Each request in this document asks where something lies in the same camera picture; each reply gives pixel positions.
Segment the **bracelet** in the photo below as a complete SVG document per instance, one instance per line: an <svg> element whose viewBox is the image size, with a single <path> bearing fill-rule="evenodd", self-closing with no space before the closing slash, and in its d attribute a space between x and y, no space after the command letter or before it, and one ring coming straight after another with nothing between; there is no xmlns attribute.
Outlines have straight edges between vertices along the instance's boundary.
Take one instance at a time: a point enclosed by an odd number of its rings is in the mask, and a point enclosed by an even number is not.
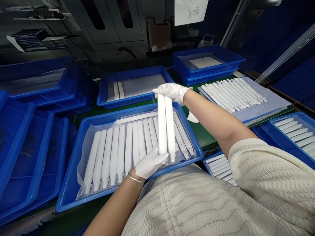
<svg viewBox="0 0 315 236"><path fill-rule="evenodd" d="M141 180L137 180L136 178L132 177L131 174L130 174L130 171L128 172L128 175L129 175L129 177L130 177L132 180L134 180L134 181L136 181L137 183L140 183L140 184L142 184L142 183L145 182L145 180L144 180L144 181L141 181Z"/></svg>

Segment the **forearm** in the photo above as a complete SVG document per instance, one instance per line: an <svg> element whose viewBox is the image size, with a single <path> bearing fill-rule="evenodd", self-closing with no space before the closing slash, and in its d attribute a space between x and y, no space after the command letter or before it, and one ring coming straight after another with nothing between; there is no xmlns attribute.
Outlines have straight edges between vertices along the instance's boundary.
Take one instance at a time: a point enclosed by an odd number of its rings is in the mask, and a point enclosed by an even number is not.
<svg viewBox="0 0 315 236"><path fill-rule="evenodd" d="M189 90L183 100L202 126L217 140L226 157L237 141L258 138L235 116L200 94Z"/></svg>
<svg viewBox="0 0 315 236"><path fill-rule="evenodd" d="M144 180L136 176L135 169L132 169L130 174L138 180ZM121 235L137 203L142 187L143 184L137 183L127 176L91 222L84 236Z"/></svg>

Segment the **sweater sleeve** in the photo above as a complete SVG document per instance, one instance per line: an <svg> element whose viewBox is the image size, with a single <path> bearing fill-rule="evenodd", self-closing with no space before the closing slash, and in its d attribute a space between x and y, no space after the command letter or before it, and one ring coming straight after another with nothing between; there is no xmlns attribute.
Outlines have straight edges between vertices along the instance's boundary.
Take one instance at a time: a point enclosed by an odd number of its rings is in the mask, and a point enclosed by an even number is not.
<svg viewBox="0 0 315 236"><path fill-rule="evenodd" d="M238 186L279 217L314 230L315 171L291 154L260 139L245 139L229 151Z"/></svg>

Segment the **white glove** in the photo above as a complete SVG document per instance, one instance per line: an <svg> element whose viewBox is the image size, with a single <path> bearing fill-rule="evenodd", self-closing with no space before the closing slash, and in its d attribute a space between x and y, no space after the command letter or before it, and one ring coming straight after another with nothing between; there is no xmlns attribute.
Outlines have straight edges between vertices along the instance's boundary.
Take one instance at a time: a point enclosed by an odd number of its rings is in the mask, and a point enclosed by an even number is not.
<svg viewBox="0 0 315 236"><path fill-rule="evenodd" d="M136 164L136 175L148 179L162 163L167 161L168 156L168 153L158 155L158 146L156 146Z"/></svg>
<svg viewBox="0 0 315 236"><path fill-rule="evenodd" d="M166 83L160 85L158 88L153 89L153 92L155 92L156 94L166 95L172 98L174 102L178 102L182 106L184 105L183 97L185 93L187 93L187 91L190 89L193 88L187 88L174 83Z"/></svg>

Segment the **paper sign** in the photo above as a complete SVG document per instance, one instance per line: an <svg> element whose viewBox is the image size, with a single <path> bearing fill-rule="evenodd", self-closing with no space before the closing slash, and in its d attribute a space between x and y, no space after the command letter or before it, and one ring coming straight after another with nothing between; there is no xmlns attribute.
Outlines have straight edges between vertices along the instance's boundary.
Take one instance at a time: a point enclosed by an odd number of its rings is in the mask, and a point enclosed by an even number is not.
<svg viewBox="0 0 315 236"><path fill-rule="evenodd" d="M175 26L203 21L208 0L175 0Z"/></svg>

